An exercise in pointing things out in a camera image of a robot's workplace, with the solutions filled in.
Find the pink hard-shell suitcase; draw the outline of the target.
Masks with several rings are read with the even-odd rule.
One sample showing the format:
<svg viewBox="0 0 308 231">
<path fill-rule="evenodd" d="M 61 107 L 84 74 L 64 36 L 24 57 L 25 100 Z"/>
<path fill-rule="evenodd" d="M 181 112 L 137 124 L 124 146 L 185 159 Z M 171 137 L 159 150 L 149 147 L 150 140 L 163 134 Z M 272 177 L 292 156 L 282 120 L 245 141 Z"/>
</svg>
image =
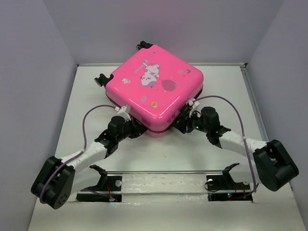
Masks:
<svg viewBox="0 0 308 231">
<path fill-rule="evenodd" d="M 203 73 L 158 45 L 141 41 L 137 52 L 109 77 L 94 81 L 118 107 L 130 106 L 130 115 L 154 137 L 169 128 L 181 108 L 203 89 Z"/>
</svg>

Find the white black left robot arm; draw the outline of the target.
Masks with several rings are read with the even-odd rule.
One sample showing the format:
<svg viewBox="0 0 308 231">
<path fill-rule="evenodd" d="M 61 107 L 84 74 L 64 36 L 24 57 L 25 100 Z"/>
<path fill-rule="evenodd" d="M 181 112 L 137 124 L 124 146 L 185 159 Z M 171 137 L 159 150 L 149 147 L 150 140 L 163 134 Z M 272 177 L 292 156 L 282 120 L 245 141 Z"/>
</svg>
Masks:
<svg viewBox="0 0 308 231">
<path fill-rule="evenodd" d="M 124 139 L 135 139 L 146 131 L 134 118 L 112 117 L 107 129 L 87 148 L 63 158 L 49 157 L 34 180 L 31 193 L 42 204 L 58 209 L 74 192 L 92 187 L 103 189 L 108 182 L 107 172 L 96 162 L 113 154 Z"/>
</svg>

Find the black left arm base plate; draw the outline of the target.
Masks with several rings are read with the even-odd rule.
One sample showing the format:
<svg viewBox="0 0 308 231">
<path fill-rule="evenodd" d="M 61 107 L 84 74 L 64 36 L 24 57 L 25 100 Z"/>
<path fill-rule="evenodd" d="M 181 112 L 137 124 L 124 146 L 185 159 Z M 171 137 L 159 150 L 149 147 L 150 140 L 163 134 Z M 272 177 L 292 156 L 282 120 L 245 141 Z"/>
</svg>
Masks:
<svg viewBox="0 0 308 231">
<path fill-rule="evenodd" d="M 78 202 L 102 202 L 120 203 L 122 202 L 122 176 L 107 176 L 100 180 L 96 186 L 88 187 L 76 195 Z"/>
</svg>

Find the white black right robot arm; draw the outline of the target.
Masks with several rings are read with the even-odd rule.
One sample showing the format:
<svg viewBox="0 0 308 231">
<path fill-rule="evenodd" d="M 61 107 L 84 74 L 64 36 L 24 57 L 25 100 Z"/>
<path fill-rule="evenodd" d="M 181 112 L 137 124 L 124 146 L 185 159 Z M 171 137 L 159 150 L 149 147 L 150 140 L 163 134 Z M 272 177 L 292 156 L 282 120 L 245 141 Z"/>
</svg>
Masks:
<svg viewBox="0 0 308 231">
<path fill-rule="evenodd" d="M 250 182 L 263 184 L 270 191 L 279 190 L 299 174 L 297 165 L 280 141 L 257 141 L 233 132 L 221 125 L 213 107 L 204 107 L 198 112 L 185 106 L 173 126 L 183 134 L 193 130 L 204 132 L 212 145 L 248 157 Z"/>
</svg>

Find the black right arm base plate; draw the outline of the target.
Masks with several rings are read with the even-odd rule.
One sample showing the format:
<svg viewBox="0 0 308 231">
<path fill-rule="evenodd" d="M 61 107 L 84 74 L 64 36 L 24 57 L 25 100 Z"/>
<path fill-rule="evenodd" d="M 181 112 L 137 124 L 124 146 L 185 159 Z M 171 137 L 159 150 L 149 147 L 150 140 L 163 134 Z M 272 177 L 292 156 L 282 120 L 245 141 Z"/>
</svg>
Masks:
<svg viewBox="0 0 308 231">
<path fill-rule="evenodd" d="M 223 175 L 207 175 L 204 188 L 210 202 L 253 201 L 249 185 L 235 183 Z"/>
</svg>

